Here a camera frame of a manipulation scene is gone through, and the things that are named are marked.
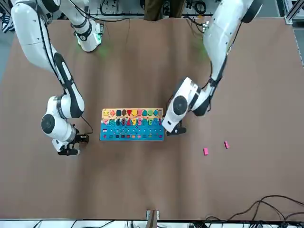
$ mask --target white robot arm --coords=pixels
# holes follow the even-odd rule
[[[188,111],[192,111],[196,116],[206,113],[223,77],[229,45],[238,25],[252,21],[262,4],[263,0],[222,0],[219,4],[203,36],[204,47],[211,61],[210,79],[203,88],[188,77],[182,81],[167,107],[162,122],[167,135],[186,132],[186,129],[181,127],[181,120]]]
[[[74,125],[67,121],[68,118],[81,117],[85,103],[63,57],[49,40],[45,9],[48,12],[54,12],[59,7],[60,0],[42,0],[40,4],[37,0],[18,0],[14,3],[11,15],[17,37],[27,59],[32,64],[54,73],[64,90],[62,95],[52,96],[49,99],[47,111],[41,120],[41,128],[47,136],[53,138],[52,143],[59,155],[76,155],[80,150],[75,149],[74,145],[81,142],[88,143],[89,136],[80,134]],[[82,25],[90,26],[87,19],[82,17],[82,20]],[[87,50],[97,46],[95,39],[90,38],[93,37],[93,33],[92,29],[91,33],[87,32],[88,39],[81,43]]]

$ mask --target wire bundle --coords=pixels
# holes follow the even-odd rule
[[[221,224],[223,224],[223,223],[231,221],[236,216],[248,213],[255,205],[257,205],[255,213],[254,213],[254,215],[253,215],[253,217],[251,219],[252,221],[254,221],[255,218],[257,217],[257,212],[258,212],[259,207],[260,207],[261,204],[265,204],[265,205],[269,206],[270,208],[272,208],[277,213],[277,215],[279,216],[279,220],[282,221],[282,223],[278,226],[278,228],[285,228],[289,224],[288,223],[288,219],[290,219],[291,217],[293,217],[295,215],[304,214],[304,212],[300,211],[300,212],[295,212],[295,213],[288,214],[287,216],[284,216],[284,214],[282,212],[280,212],[276,207],[274,207],[270,203],[264,201],[267,198],[284,198],[284,199],[290,200],[290,201],[292,201],[294,203],[297,203],[298,205],[304,207],[304,203],[303,202],[297,201],[297,200],[292,199],[292,198],[287,197],[287,196],[283,196],[283,195],[267,195],[267,196],[264,196],[262,199],[255,201],[248,209],[246,209],[246,210],[244,210],[242,212],[236,213],[236,214],[232,215],[230,218],[228,218],[226,220],[221,220],[221,219],[219,219],[219,218],[217,218],[215,216],[208,216],[208,217],[206,217],[206,219],[205,219],[204,222],[202,222],[202,223],[194,223],[194,225],[198,226],[199,228],[202,228],[202,226],[205,226],[205,223],[209,223],[208,228],[210,228],[210,226],[213,223],[221,223]],[[268,223],[265,222],[265,221],[257,221],[254,224],[251,224],[249,226],[249,228],[257,228],[259,225],[262,226],[263,224],[268,224]]]

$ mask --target gray floor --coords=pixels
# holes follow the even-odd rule
[[[121,6],[125,4],[127,0],[121,0]],[[205,0],[205,3],[207,5],[207,13],[209,11],[212,11],[216,8],[216,4],[214,0]],[[276,4],[276,0],[265,0],[264,5],[258,15],[258,17],[261,18],[268,18],[268,17],[278,17],[279,12]],[[295,31],[295,37],[299,46],[299,51],[304,55],[304,29],[297,28]],[[7,63],[7,59],[10,53],[10,47],[12,45],[13,40],[13,33],[8,32],[6,34],[3,34],[0,31],[0,81],[2,79],[3,72],[5,70],[5,65]]]

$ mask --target metal frame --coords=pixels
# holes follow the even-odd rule
[[[304,0],[297,0],[289,12],[285,16],[286,24],[292,24],[292,19],[298,14],[300,9],[304,6]]]

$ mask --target number puzzle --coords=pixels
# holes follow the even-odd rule
[[[105,108],[100,124],[101,141],[162,141],[162,108]]]

